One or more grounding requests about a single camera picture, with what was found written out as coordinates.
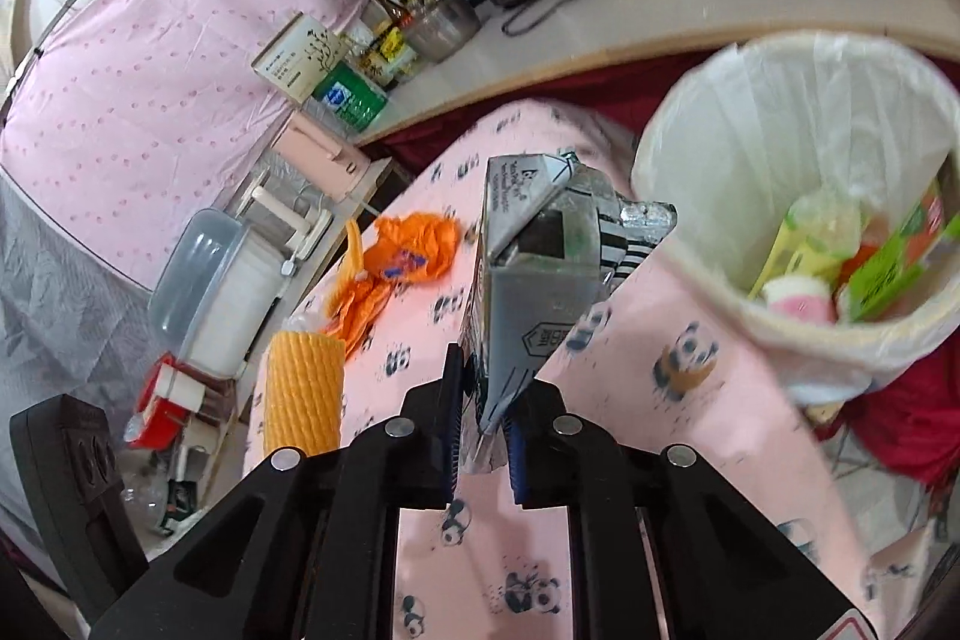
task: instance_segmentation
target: clear plastic bag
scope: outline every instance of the clear plastic bag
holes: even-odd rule
[[[801,32],[728,47],[688,73],[640,140],[639,199],[676,205],[677,271],[762,347],[794,399],[890,383],[960,324],[960,258],[900,319],[820,326],[747,300],[796,199],[833,186],[898,225],[960,151],[960,97],[888,39]]]

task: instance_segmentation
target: silver rivet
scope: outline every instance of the silver rivet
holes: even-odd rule
[[[414,422],[409,418],[391,418],[384,427],[391,437],[410,437],[414,432]]]
[[[580,418],[575,415],[558,415],[553,419],[553,431],[557,434],[566,434],[571,437],[573,434],[579,434],[583,428]]]
[[[295,451],[293,448],[282,448],[270,456],[270,466],[280,472],[293,469],[300,461],[301,455],[299,451]]]
[[[697,452],[686,445],[671,445],[666,452],[666,461],[675,467],[692,467],[697,462]]]

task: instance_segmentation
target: plastic container with lid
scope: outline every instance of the plastic container with lid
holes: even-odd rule
[[[150,297],[155,336],[176,360],[214,378],[235,377],[280,293],[284,260],[250,226],[200,210]]]

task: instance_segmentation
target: white trash bin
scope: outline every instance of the white trash bin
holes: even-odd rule
[[[960,253],[917,284],[912,313],[817,326],[748,301],[787,209],[832,183],[896,226],[944,159],[960,160],[960,97],[901,44],[799,32],[718,52],[661,104],[637,150],[639,199],[675,204],[662,252],[765,348],[798,404],[885,386],[960,324]]]

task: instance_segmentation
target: yellow foam fruit net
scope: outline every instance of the yellow foam fruit net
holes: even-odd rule
[[[264,411],[266,453],[340,447],[346,346],[322,333],[280,332],[270,342]]]

